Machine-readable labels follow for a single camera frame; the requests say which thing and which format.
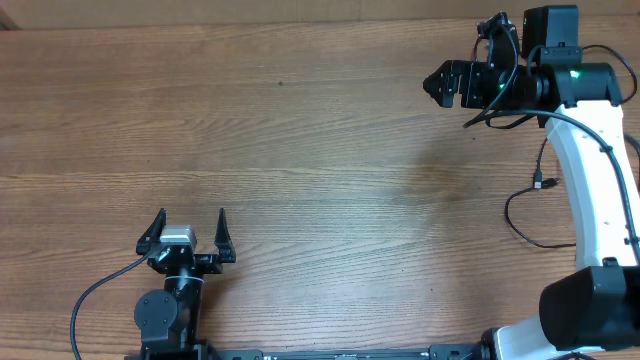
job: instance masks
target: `black cable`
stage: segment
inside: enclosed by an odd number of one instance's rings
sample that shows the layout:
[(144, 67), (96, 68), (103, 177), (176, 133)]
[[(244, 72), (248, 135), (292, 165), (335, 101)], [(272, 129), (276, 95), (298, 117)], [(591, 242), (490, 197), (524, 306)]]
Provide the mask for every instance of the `black cable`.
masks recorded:
[(552, 188), (552, 187), (554, 187), (554, 186), (556, 186), (558, 184), (558, 179), (547, 179), (547, 180), (544, 180), (544, 181), (542, 180), (541, 162), (542, 162), (542, 153), (544, 152), (545, 145), (547, 145), (547, 138), (544, 138), (544, 141), (542, 142), (542, 146), (540, 146), (540, 152), (538, 153), (538, 159), (536, 160), (536, 171), (535, 171), (535, 174), (534, 174), (534, 185), (532, 187), (530, 187), (530, 188), (527, 188), (527, 189), (524, 189), (524, 190), (520, 190), (520, 191), (512, 194), (511, 196), (509, 196), (509, 198), (507, 199), (507, 202), (504, 204), (504, 219), (507, 222), (507, 224), (509, 224), (511, 229), (513, 229), (513, 231), (516, 232), (516, 234), (520, 235), (520, 237), (525, 239), (529, 244), (531, 244), (533, 246), (536, 246), (536, 247), (539, 247), (539, 248), (543, 248), (543, 249), (560, 249), (560, 248), (566, 248), (566, 247), (573, 247), (573, 246), (576, 246), (576, 245), (575, 244), (542, 245), (542, 244), (540, 244), (540, 243), (538, 243), (536, 241), (533, 241), (527, 235), (522, 233), (522, 231), (518, 230), (518, 228), (516, 228), (516, 226), (511, 221), (511, 218), (509, 217), (509, 204), (511, 203), (511, 200), (513, 200), (514, 198), (516, 198), (517, 196), (520, 196), (522, 194), (526, 194), (526, 193), (534, 191), (534, 190), (549, 189), (549, 188)]
[(596, 360), (596, 359), (592, 358), (587, 354), (570, 352), (568, 354), (560, 356), (559, 358), (556, 358), (556, 360)]
[(618, 182), (618, 190), (620, 191), (620, 200), (622, 202), (622, 208), (624, 210), (625, 220), (627, 222), (627, 230), (629, 232), (629, 238), (625, 239), (625, 242), (631, 244), (631, 248), (633, 249), (634, 256), (636, 261), (640, 263), (640, 245), (638, 244), (638, 237), (636, 236), (636, 229), (633, 222), (633, 216), (631, 214), (631, 205), (629, 203), (629, 194), (627, 192), (627, 187), (624, 182), (624, 175), (622, 174), (622, 168), (620, 168), (620, 163), (618, 159), (616, 159), (615, 154), (613, 153), (613, 148), (607, 144), (600, 135), (598, 135), (595, 131), (591, 130), (589, 127), (580, 123), (579, 121), (566, 116), (564, 114), (552, 113), (550, 111), (542, 111), (542, 110), (505, 110), (501, 112), (493, 112), (489, 115), (478, 116), (479, 121), (486, 121), (487, 125), (491, 125), (490, 121), (494, 118), (504, 117), (504, 116), (516, 116), (516, 115), (531, 115), (531, 116), (542, 116), (542, 117), (551, 117), (554, 119), (558, 119), (564, 122), (567, 122), (578, 129), (584, 131), (592, 137), (598, 145), (600, 145), (600, 151), (604, 152), (609, 161), (611, 162), (611, 167), (613, 167), (613, 172), (616, 176), (616, 180)]
[(480, 44), (480, 41), (482, 41), (482, 37), (480, 35), (478, 35), (478, 38), (476, 39), (476, 43), (473, 44), (473, 51), (472, 53), (472, 57), (471, 59), (473, 61), (478, 61), (478, 45)]
[(540, 152), (538, 153), (538, 160), (536, 161), (537, 169), (540, 170), (540, 163), (542, 163), (542, 152), (544, 151), (544, 147), (547, 145), (548, 138), (544, 138), (542, 142), (542, 146), (540, 146)]
[(513, 37), (511, 37), (509, 29), (504, 25), (500, 25), (500, 29), (502, 29), (502, 31), (505, 32), (507, 38), (509, 38), (509, 42), (511, 43), (511, 48), (513, 49), (513, 70), (511, 71), (511, 75), (509, 76), (509, 79), (502, 87), (502, 90), (500, 90), (500, 92), (498, 93), (498, 96), (496, 96), (495, 99), (493, 99), (493, 101), (489, 104), (489, 106), (484, 108), (484, 110), (482, 110), (480, 114), (476, 115), (476, 117), (474, 117), (473, 119), (467, 121), (464, 125), (462, 125), (462, 127), (464, 128), (468, 128), (469, 126), (482, 121), (480, 120), (480, 117), (487, 115), (487, 113), (490, 110), (492, 110), (494, 106), (496, 106), (496, 104), (500, 101), (502, 96), (504, 96), (507, 90), (511, 87), (511, 84), (513, 83), (513, 80), (516, 77), (516, 73), (518, 72), (518, 48), (516, 47), (516, 44), (513, 41)]
[(536, 52), (538, 52), (538, 50), (541, 50), (543, 47), (544, 45), (536, 45), (529, 52), (529, 56), (527, 56), (527, 76), (532, 76), (531, 63), (533, 62), (533, 57), (536, 56)]
[[(639, 167), (640, 167), (640, 143), (638, 143), (638, 140), (636, 140), (633, 136), (624, 133), (624, 141), (626, 141), (627, 143), (629, 143), (633, 149), (636, 151), (636, 154), (638, 155), (638, 163), (639, 163)], [(640, 174), (638, 174), (638, 191), (640, 191)]]
[(71, 326), (70, 326), (70, 330), (69, 330), (69, 336), (71, 337), (71, 351), (73, 351), (73, 355), (76, 357), (76, 360), (82, 360), (82, 358), (80, 357), (80, 353), (78, 352), (78, 344), (76, 343), (76, 317), (78, 316), (78, 310), (80, 310), (80, 305), (82, 304), (82, 302), (84, 301), (84, 299), (91, 294), (91, 292), (95, 289), (97, 289), (100, 285), (106, 283), (109, 280), (115, 279), (118, 276), (126, 273), (127, 271), (135, 268), (136, 266), (142, 264), (148, 257), (149, 255), (144, 255), (143, 257), (141, 257), (140, 259), (136, 260), (133, 264), (125, 267), (122, 270), (119, 270), (109, 276), (107, 276), (106, 278), (98, 281), (97, 283), (91, 285), (90, 288), (88, 288), (84, 293), (82, 293), (82, 295), (80, 296), (80, 298), (78, 299), (78, 301), (76, 302), (76, 306), (73, 307), (73, 312), (71, 313)]
[(526, 115), (521, 117), (520, 119), (512, 122), (511, 124), (508, 125), (501, 125), (501, 126), (494, 126), (494, 125), (490, 125), (487, 124), (488, 127), (492, 128), (492, 129), (500, 129), (500, 130), (509, 130), (509, 129), (513, 129), (514, 127), (520, 126), (522, 124), (524, 124), (525, 122), (531, 120), (533, 118), (533, 116), (530, 115)]
[(506, 204), (504, 204), (504, 218), (507, 221), (507, 224), (509, 224), (509, 226), (511, 226), (511, 228), (513, 229), (513, 231), (515, 231), (518, 235), (520, 235), (523, 239), (525, 239), (529, 244), (539, 247), (539, 248), (543, 248), (543, 249), (560, 249), (560, 248), (566, 248), (566, 247), (573, 247), (576, 246), (576, 244), (560, 244), (560, 245), (542, 245), (540, 243), (537, 243), (533, 240), (531, 240), (527, 235), (523, 234), (522, 231), (518, 230), (518, 228), (516, 228), (515, 225), (513, 225), (513, 223), (511, 222), (511, 219), (509, 218), (509, 204), (511, 203), (511, 200), (513, 200), (515, 197), (520, 196), (522, 194), (526, 194), (530, 191), (534, 191), (536, 190), (533, 187), (524, 189), (524, 190), (520, 190), (518, 192), (516, 192), (515, 194), (509, 196), (509, 198), (507, 199)]
[(582, 50), (584, 51), (584, 50), (589, 50), (593, 48), (600, 48), (600, 49), (607, 50), (613, 56), (618, 58), (618, 60), (620, 60), (622, 65), (624, 65), (624, 67), (627, 68), (627, 71), (629, 71), (629, 74), (631, 74), (631, 80), (633, 81), (633, 91), (631, 92), (631, 95), (627, 96), (624, 100), (622, 100), (621, 104), (624, 104), (627, 101), (631, 100), (636, 95), (636, 92), (638, 92), (638, 78), (636, 77), (636, 73), (631, 68), (631, 65), (629, 65), (627, 60), (625, 60), (624, 57), (620, 55), (620, 53), (618, 53), (617, 51), (613, 50), (612, 48), (606, 45), (600, 45), (600, 44), (589, 45), (589, 46), (583, 47)]

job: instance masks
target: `wood grain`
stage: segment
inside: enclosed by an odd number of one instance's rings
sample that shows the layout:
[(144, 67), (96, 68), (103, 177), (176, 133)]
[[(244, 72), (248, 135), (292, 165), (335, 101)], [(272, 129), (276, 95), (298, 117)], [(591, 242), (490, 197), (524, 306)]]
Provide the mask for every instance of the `wood grain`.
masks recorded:
[[(487, 19), (498, 11), (565, 0), (0, 0), (20, 29), (439, 18)], [(636, 0), (579, 0), (582, 15), (636, 15)]]
[[(227, 209), (238, 263), (207, 278), (201, 327), (219, 349), (468, 342), (535, 313), (574, 252), (528, 246), (502, 208), (529, 185), (544, 132), (463, 130), (474, 111), (441, 109), (421, 88), (469, 56), (474, 25), (2, 33), (0, 358), (69, 359), (77, 297), (134, 261), (160, 207), (195, 226), (201, 251)], [(581, 26), (582, 43), (640, 68), (636, 17)], [(625, 114), (640, 134), (638, 102)], [(543, 171), (560, 175), (553, 151)], [(512, 209), (532, 238), (574, 238), (564, 186)], [(141, 267), (92, 294), (84, 358), (135, 352), (133, 306), (161, 286)]]

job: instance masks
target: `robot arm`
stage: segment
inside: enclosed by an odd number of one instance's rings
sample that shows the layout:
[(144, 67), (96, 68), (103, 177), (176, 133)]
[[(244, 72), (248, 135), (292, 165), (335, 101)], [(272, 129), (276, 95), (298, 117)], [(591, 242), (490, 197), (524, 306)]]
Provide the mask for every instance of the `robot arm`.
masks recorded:
[[(557, 112), (597, 131), (613, 147), (624, 173), (634, 220), (638, 220), (640, 198), (623, 142), (622, 109), (606, 100), (580, 101), (577, 105), (562, 105)], [(611, 163), (600, 146), (575, 126), (549, 119), (545, 129), (569, 194), (576, 225), (578, 273), (543, 292), (540, 314), (495, 332), (496, 359), (555, 359), (570, 352), (592, 353), (638, 343), (634, 306), (626, 296), (637, 289), (625, 281), (625, 277), (637, 276), (637, 262), (625, 242), (628, 233)], [(613, 259), (617, 265), (610, 263)], [(578, 347), (581, 342), (600, 346)]]
[[(446, 61), (423, 84), (440, 106), (451, 107), (459, 92), (462, 107), (483, 109), (465, 127), (526, 115), (498, 127), (510, 129), (537, 115), (567, 184), (578, 272), (545, 288), (539, 314), (485, 333), (482, 343), (491, 359), (505, 360), (639, 346), (640, 250), (634, 223), (640, 219), (640, 199), (623, 143), (615, 74), (608, 64), (582, 63), (577, 7), (531, 9), (524, 24), (521, 52), (507, 41), (515, 27), (506, 14), (479, 24), (480, 38), (489, 40), (487, 62)], [(514, 55), (527, 59), (527, 66), (517, 65)]]

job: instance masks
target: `white arm segment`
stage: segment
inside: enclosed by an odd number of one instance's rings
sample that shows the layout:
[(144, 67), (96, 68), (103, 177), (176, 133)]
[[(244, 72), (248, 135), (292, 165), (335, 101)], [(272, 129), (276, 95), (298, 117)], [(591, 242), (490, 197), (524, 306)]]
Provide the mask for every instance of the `white arm segment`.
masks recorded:
[[(634, 223), (640, 226), (640, 198), (629, 165), (622, 132), (622, 109), (609, 101), (579, 101), (575, 108), (560, 106), (565, 114), (597, 132), (610, 146), (622, 168)], [(622, 266), (637, 265), (631, 246), (624, 243), (628, 231), (620, 191), (611, 162), (598, 143), (577, 127), (549, 119), (547, 137), (558, 156), (573, 221), (576, 225), (576, 268), (602, 266), (602, 259), (615, 257)], [(498, 360), (555, 359), (557, 351), (542, 331), (540, 316), (499, 329), (494, 342)], [(575, 352), (602, 351), (598, 347)]]

